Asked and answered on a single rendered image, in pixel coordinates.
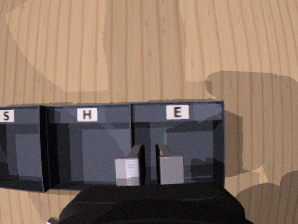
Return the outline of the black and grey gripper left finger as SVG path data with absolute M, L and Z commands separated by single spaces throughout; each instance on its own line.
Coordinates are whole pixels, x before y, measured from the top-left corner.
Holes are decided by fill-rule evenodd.
M 145 147 L 134 145 L 127 157 L 115 160 L 117 186 L 145 185 Z

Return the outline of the green and white eraser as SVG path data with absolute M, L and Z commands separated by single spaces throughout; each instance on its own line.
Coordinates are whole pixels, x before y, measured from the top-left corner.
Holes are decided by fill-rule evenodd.
M 50 218 L 47 222 L 46 222 L 46 224 L 57 224 L 58 223 L 58 221 L 56 221 L 55 219 L 53 219 L 53 218 Z

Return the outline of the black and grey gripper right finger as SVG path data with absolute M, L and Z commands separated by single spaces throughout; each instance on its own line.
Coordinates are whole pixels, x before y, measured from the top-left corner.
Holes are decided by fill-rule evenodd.
M 173 155 L 166 144 L 156 144 L 155 148 L 158 185 L 185 183 L 183 155 Z

